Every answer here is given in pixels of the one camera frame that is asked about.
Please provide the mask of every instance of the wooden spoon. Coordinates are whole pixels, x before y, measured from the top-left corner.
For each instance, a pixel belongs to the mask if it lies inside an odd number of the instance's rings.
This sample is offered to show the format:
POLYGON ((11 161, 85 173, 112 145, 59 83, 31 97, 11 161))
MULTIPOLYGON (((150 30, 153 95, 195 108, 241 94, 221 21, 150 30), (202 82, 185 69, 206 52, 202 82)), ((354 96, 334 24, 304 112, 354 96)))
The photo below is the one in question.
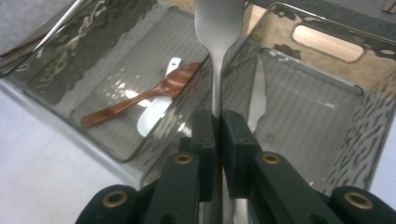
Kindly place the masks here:
POLYGON ((157 86, 149 91, 145 91, 134 98, 125 100, 119 104, 112 105, 103 110, 91 113, 81 119, 81 127, 90 128, 96 124, 111 119, 126 110, 127 108, 136 105, 142 100, 153 96, 170 96, 176 97, 190 80, 192 75, 200 66, 200 63, 188 63, 180 66, 167 75, 157 86))

